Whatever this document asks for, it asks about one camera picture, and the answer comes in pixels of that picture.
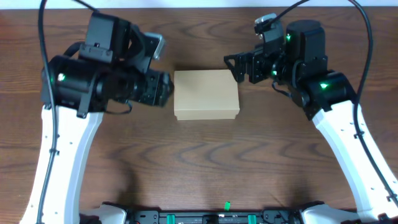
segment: white wall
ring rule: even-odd
[[[140,7],[275,7],[290,6],[298,0],[86,0],[98,8]],[[357,0],[362,6],[398,6],[398,0]],[[0,9],[38,9],[40,0],[0,0]],[[303,6],[350,6],[347,0],[311,0]],[[72,0],[48,0],[47,8],[74,9]]]

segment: box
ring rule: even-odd
[[[238,84],[229,70],[174,72],[177,120],[235,119]]]

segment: led indicator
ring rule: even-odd
[[[60,81],[60,82],[62,82],[62,81],[64,81],[65,80],[65,75],[63,74],[63,73],[59,73],[59,75],[58,75],[58,81]]]
[[[324,90],[326,87],[328,87],[329,85],[328,84],[326,84],[326,83],[321,83],[321,88],[322,88],[322,90]]]

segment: brown wood grain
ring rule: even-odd
[[[253,21],[282,8],[108,9],[167,40],[159,70],[226,68],[223,56],[253,49]],[[391,169],[398,174],[398,8],[366,9],[374,56],[362,107]],[[48,10],[49,57],[84,40],[90,12]],[[356,88],[367,51],[365,26],[353,7],[300,8],[297,19],[319,20],[329,68]],[[16,223],[28,203],[39,156],[41,120],[37,11],[0,11],[0,223]],[[324,200],[355,206],[326,141],[303,111],[269,81],[239,86],[235,120],[180,121],[165,108],[134,104],[127,116],[105,116],[88,158],[81,208],[102,201],[163,210],[262,209]]]

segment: tabletop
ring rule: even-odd
[[[162,34],[157,70],[225,69],[223,56],[260,40],[254,20],[283,8],[103,9]],[[374,53],[361,105],[373,138],[398,174],[398,8],[367,7]],[[91,12],[45,12],[49,58],[82,41]],[[356,89],[367,52],[366,28],[354,7],[301,7],[284,26],[315,19],[326,32],[328,68]],[[17,223],[29,201],[41,137],[37,11],[0,11],[0,223]],[[162,210],[261,210],[322,200],[354,208],[349,185],[323,136],[302,109],[266,80],[239,85],[234,120],[177,121],[165,108],[134,103],[132,113],[106,115],[93,141],[80,207],[104,201]],[[111,109],[120,106],[111,103]]]

